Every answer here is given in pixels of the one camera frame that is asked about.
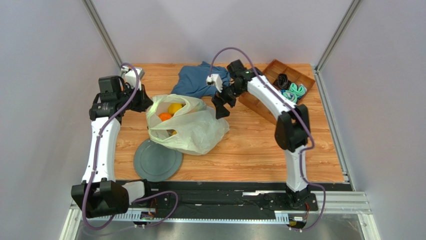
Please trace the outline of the fake orange fruit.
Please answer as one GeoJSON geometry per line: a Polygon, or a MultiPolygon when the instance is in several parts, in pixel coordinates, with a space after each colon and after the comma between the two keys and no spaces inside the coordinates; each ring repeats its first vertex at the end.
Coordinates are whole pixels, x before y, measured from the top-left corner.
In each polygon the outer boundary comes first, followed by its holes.
{"type": "Polygon", "coordinates": [[[167,120],[171,119],[173,117],[173,115],[170,114],[170,113],[168,113],[168,112],[163,112],[163,113],[160,113],[158,115],[158,117],[160,118],[160,120],[162,122],[164,122],[164,121],[167,121],[167,120]]]}

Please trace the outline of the translucent pale green plastic bag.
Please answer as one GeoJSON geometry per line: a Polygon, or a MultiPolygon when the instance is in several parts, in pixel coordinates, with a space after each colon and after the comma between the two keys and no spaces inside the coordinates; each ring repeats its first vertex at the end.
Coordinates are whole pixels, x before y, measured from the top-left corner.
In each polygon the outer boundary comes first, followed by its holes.
{"type": "Polygon", "coordinates": [[[229,123],[216,119],[215,109],[195,97],[177,94],[156,95],[146,111],[150,139],[164,147],[189,155],[210,152],[230,130],[229,123]],[[162,121],[171,104],[184,104],[171,119],[162,121]]]}

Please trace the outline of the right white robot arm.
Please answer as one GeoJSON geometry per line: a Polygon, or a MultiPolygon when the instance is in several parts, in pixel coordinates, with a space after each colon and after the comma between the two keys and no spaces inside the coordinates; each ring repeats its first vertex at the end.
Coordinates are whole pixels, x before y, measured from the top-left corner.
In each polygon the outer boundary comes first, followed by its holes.
{"type": "Polygon", "coordinates": [[[228,117],[237,98],[244,93],[256,97],[276,119],[274,138],[284,151],[287,179],[286,202],[290,208],[304,207],[311,193],[306,177],[306,152],[310,132],[309,112],[305,105],[286,99],[256,67],[246,68],[240,60],[227,67],[231,82],[224,83],[218,74],[210,72],[206,78],[209,86],[216,88],[212,103],[216,119],[228,117]]]}

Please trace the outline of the grey round plate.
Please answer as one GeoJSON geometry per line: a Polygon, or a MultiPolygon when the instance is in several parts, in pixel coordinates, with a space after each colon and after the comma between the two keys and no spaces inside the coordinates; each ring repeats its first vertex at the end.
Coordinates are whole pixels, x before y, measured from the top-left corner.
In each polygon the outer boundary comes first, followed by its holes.
{"type": "Polygon", "coordinates": [[[149,182],[163,182],[180,168],[183,154],[150,139],[143,141],[133,157],[133,167],[138,176],[149,182]]]}

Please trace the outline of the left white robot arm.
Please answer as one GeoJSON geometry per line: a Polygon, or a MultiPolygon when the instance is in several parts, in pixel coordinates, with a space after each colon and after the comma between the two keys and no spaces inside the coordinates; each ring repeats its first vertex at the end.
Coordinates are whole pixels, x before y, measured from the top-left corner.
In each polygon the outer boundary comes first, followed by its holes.
{"type": "Polygon", "coordinates": [[[89,109],[92,137],[87,167],[81,183],[71,188],[72,199],[88,219],[124,214],[145,195],[142,180],[117,183],[114,161],[125,112],[145,112],[153,104],[141,77],[129,82],[118,75],[106,76],[98,85],[100,92],[89,109]]]}

